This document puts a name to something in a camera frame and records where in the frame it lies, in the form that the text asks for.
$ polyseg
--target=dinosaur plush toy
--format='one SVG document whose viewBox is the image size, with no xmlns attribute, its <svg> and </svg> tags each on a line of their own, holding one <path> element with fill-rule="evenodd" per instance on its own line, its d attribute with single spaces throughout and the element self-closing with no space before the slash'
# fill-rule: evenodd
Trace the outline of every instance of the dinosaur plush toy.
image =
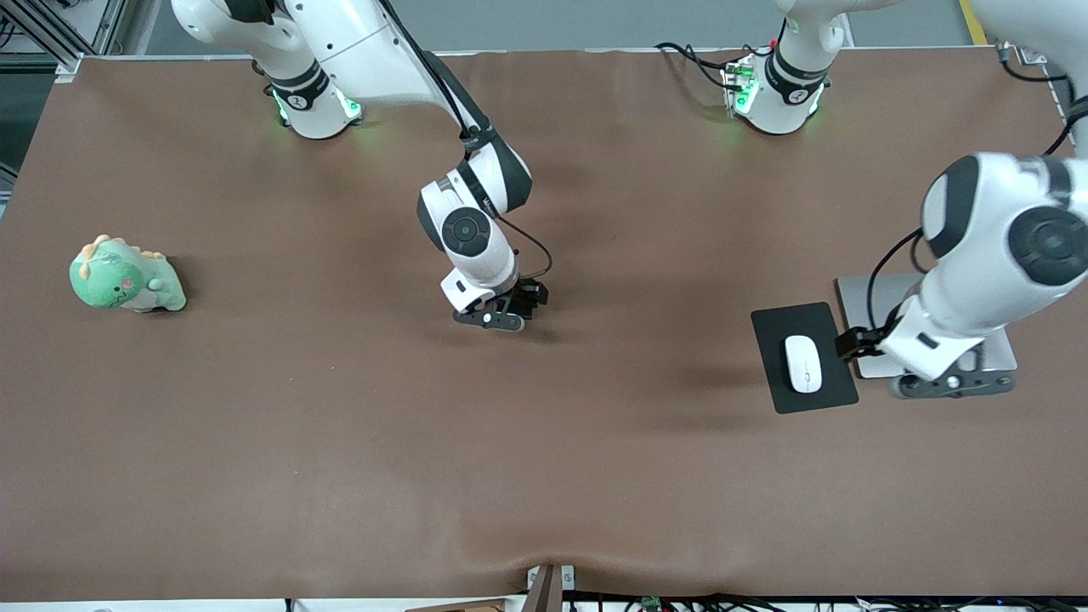
<svg viewBox="0 0 1088 612">
<path fill-rule="evenodd" d="M 72 289 L 95 308 L 181 310 L 185 294 L 177 273 L 161 253 L 140 252 L 102 234 L 83 247 L 69 268 Z"/>
</svg>

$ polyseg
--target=mouse pad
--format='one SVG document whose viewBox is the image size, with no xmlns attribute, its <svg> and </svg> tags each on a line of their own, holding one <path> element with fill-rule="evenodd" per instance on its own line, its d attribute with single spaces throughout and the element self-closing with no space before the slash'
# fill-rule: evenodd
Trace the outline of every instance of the mouse pad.
<svg viewBox="0 0 1088 612">
<path fill-rule="evenodd" d="M 854 377 L 834 351 L 839 330 L 826 302 L 756 310 L 752 313 L 752 326 L 763 355 L 763 369 L 767 372 L 775 412 L 784 415 L 857 403 Z M 798 393 L 790 387 L 786 339 L 791 335 L 807 335 L 816 343 L 824 384 L 815 393 Z"/>
</svg>

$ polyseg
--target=yellow tape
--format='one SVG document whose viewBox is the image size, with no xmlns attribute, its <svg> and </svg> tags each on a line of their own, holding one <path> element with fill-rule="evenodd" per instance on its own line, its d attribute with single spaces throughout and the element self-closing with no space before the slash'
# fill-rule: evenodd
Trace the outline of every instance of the yellow tape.
<svg viewBox="0 0 1088 612">
<path fill-rule="evenodd" d="M 986 33 L 982 32 L 982 24 L 975 17 L 975 11 L 970 8 L 970 0 L 960 0 L 960 10 L 963 11 L 963 21 L 967 22 L 967 32 L 970 33 L 970 41 L 975 45 L 988 45 Z"/>
</svg>

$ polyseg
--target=white mouse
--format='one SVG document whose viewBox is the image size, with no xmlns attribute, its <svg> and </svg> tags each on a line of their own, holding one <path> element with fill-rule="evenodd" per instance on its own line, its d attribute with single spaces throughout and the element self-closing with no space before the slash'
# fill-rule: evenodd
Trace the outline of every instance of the white mouse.
<svg viewBox="0 0 1088 612">
<path fill-rule="evenodd" d="M 790 370 L 790 385 L 798 393 L 815 393 L 824 384 L 816 343 L 807 335 L 786 339 L 786 365 Z"/>
</svg>

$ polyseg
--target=table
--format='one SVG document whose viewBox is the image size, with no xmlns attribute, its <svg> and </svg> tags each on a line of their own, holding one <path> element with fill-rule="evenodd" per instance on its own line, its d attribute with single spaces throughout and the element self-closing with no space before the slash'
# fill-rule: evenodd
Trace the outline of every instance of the table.
<svg viewBox="0 0 1088 612">
<path fill-rule="evenodd" d="M 1084 591 L 1088 293 L 1012 326 L 1015 393 L 860 381 L 791 416 L 749 320 L 833 304 L 961 155 L 1041 151 L 1044 85 L 848 51 L 769 137 L 676 54 L 449 64 L 534 173 L 511 219 L 556 267 L 522 334 L 449 319 L 413 211 L 459 156 L 437 109 L 306 142 L 248 62 L 53 89 L 0 224 L 0 598 L 474 596 L 543 561 L 662 595 Z M 189 306 L 81 304 L 99 233 L 171 256 Z"/>
</svg>

